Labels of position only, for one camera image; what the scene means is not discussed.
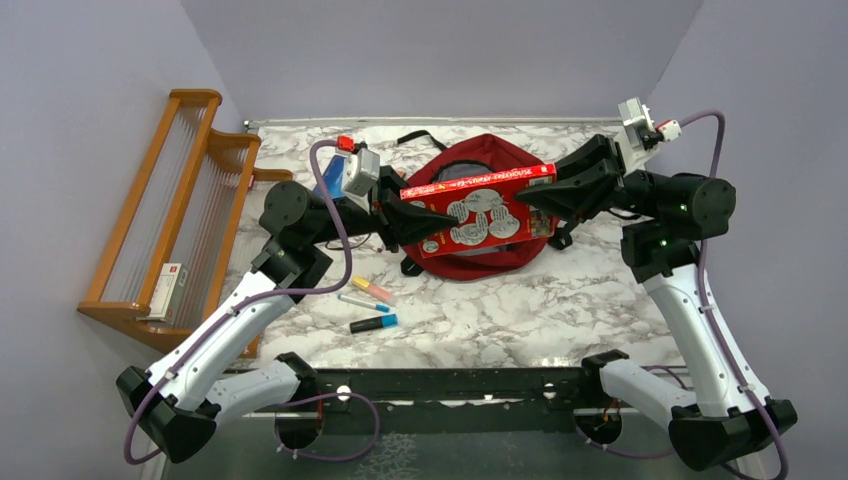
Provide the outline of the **blue paperback book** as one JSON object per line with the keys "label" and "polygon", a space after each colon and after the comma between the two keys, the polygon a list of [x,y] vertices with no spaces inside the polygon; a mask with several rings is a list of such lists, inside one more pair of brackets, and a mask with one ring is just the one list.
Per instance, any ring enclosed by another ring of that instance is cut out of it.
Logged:
{"label": "blue paperback book", "polygon": [[329,197],[333,200],[342,198],[342,182],[345,176],[345,168],[349,158],[342,155],[334,155],[330,163],[322,172],[322,178],[327,187]]}

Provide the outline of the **red backpack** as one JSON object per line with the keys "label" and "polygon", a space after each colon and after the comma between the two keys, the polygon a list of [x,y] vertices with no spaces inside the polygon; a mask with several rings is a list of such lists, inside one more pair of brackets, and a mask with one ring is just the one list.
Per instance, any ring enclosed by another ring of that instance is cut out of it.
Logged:
{"label": "red backpack", "polygon": [[[542,160],[492,134],[483,134],[453,146],[439,146],[440,153],[407,181],[417,187],[487,173],[546,164]],[[569,233],[557,225],[552,236],[514,244],[425,258],[419,243],[405,247],[400,267],[403,275],[417,277],[427,272],[456,281],[472,281],[508,273],[526,266],[545,247],[563,250],[572,243]]]}

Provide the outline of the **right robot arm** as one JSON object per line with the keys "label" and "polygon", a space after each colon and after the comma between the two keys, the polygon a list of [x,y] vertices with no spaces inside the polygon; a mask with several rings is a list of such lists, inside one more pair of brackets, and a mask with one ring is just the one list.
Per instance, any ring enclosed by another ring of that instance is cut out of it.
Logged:
{"label": "right robot arm", "polygon": [[616,399],[635,408],[666,430],[692,470],[725,468],[777,445],[797,413],[746,362],[708,284],[707,242],[728,231],[735,188],[716,177],[646,172],[663,140],[659,133],[636,141],[594,136],[556,162],[551,183],[516,199],[569,227],[608,209],[640,216],[623,228],[622,257],[665,319],[692,386],[675,387],[610,351],[583,360],[578,396],[592,407]]}

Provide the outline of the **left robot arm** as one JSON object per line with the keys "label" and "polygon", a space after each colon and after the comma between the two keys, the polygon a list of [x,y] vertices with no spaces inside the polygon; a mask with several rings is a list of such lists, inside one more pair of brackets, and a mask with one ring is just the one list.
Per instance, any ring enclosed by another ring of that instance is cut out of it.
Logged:
{"label": "left robot arm", "polygon": [[379,193],[375,211],[333,196],[320,166],[309,189],[297,181],[266,196],[261,225],[270,237],[231,295],[198,330],[151,366],[126,368],[116,386],[131,417],[123,454],[143,464],[197,454],[229,421],[272,404],[298,411],[314,395],[311,367],[294,353],[268,367],[224,378],[224,371],[274,320],[307,296],[335,293],[353,275],[351,237],[385,235],[406,246],[457,225],[455,217]]}

